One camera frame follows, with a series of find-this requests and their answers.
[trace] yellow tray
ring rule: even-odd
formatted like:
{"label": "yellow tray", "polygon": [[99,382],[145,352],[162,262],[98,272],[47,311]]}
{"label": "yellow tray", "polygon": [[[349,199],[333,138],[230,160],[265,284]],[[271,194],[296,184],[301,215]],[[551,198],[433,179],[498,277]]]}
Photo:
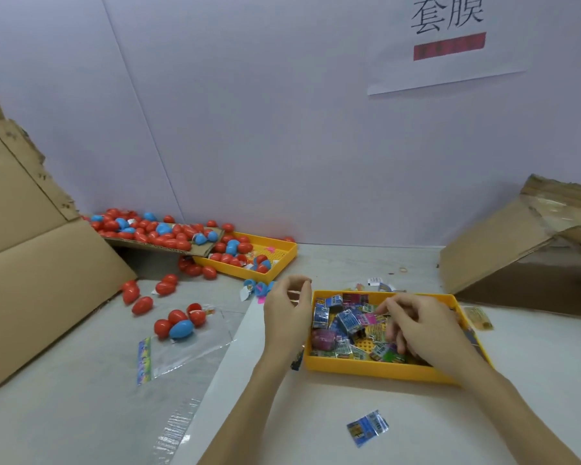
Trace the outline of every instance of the yellow tray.
{"label": "yellow tray", "polygon": [[213,266],[217,272],[240,277],[241,279],[254,279],[256,282],[269,284],[278,276],[279,273],[282,272],[282,269],[288,266],[295,256],[297,256],[297,243],[276,240],[275,238],[260,237],[247,233],[233,232],[232,234],[237,237],[246,236],[250,239],[250,243],[254,246],[254,249],[251,253],[246,255],[248,260],[251,260],[260,254],[264,254],[271,262],[271,269],[269,272],[263,274],[250,269],[233,266],[232,264],[222,263],[221,261],[214,261],[209,258],[198,256],[194,256],[194,261],[202,266]]}
{"label": "yellow tray", "polygon": [[[312,298],[312,312],[314,312],[314,305],[316,299],[324,299],[337,294],[352,293],[361,294],[368,296],[368,302],[373,305],[379,305],[387,297],[391,297],[392,294],[388,292],[358,292],[358,291],[340,291],[340,290],[317,290],[314,292]],[[456,297],[454,295],[445,294],[419,294],[427,295],[430,297],[435,297],[437,300],[448,305],[450,308],[454,308],[461,319],[461,324],[465,329],[470,329],[469,323],[467,322],[463,311],[461,310]],[[372,350],[372,341],[369,339],[363,340],[356,344],[357,347],[363,349],[370,353]],[[487,362],[493,367],[491,360],[489,359],[486,351],[480,341],[478,341],[480,349],[482,350],[484,357]],[[434,383],[445,383],[453,384],[457,383],[449,378],[447,375],[442,374],[434,367],[427,367],[422,365],[412,365],[412,364],[396,364],[389,362],[376,362],[376,361],[359,361],[352,359],[337,359],[328,357],[316,357],[311,356],[310,351],[312,351],[311,345],[311,332],[308,336],[308,341],[305,344],[305,350],[303,352],[303,363],[305,367],[309,370],[316,370],[321,372],[333,372],[338,374],[350,374],[350,375],[364,375],[369,377],[382,377],[388,379],[397,380],[413,380],[418,382],[434,382]]]}

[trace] red label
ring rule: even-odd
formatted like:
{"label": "red label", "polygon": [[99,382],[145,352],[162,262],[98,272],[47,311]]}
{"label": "red label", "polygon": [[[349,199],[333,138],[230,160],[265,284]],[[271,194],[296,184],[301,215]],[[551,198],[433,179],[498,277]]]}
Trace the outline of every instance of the red label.
{"label": "red label", "polygon": [[443,55],[458,54],[470,50],[480,50],[486,43],[486,33],[472,34],[470,36],[445,39],[443,41],[429,42],[413,47],[413,60],[423,60]]}

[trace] white wall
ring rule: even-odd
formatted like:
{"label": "white wall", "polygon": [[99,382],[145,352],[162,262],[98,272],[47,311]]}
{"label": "white wall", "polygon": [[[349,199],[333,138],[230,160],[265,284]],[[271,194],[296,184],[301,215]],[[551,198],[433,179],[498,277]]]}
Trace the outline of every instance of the white wall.
{"label": "white wall", "polygon": [[179,216],[101,0],[0,0],[0,104],[81,211]]}
{"label": "white wall", "polygon": [[102,0],[0,0],[0,101],[84,210],[178,213],[163,163],[189,221],[440,244],[581,182],[581,0],[528,1],[527,73],[367,97],[387,0],[103,0],[125,63]]}
{"label": "white wall", "polygon": [[581,0],[528,1],[529,72],[371,98],[386,0],[106,3],[188,219],[432,245],[531,172],[581,182]]}

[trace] hand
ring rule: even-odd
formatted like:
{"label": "hand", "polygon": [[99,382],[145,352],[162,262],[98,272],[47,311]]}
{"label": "hand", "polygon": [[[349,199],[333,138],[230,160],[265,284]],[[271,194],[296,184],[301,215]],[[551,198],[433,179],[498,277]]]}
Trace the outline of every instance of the hand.
{"label": "hand", "polygon": [[385,300],[377,314],[392,315],[385,336],[451,377],[461,380],[461,367],[481,359],[458,325],[456,314],[434,297],[400,293]]}
{"label": "hand", "polygon": [[286,276],[276,282],[264,302],[263,356],[279,359],[286,367],[295,359],[310,332],[311,282],[306,276]]}

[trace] left hand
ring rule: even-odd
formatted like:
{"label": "left hand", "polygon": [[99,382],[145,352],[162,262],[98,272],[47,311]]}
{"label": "left hand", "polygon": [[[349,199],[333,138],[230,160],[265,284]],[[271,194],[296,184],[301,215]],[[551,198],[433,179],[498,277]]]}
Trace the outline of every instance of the left hand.
{"label": "left hand", "polygon": [[264,302],[264,352],[289,366],[305,343],[312,320],[312,280],[286,276],[276,282]]}

